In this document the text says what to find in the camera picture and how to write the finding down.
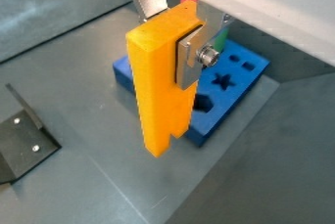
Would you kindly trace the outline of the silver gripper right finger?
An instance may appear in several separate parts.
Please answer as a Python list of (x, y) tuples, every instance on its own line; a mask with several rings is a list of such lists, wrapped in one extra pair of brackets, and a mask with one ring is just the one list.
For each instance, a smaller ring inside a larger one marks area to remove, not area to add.
[(176, 41), (175, 83), (183, 90), (198, 80), (200, 69), (216, 63), (214, 39), (234, 21), (227, 13), (200, 1), (195, 1), (195, 17), (199, 25)]

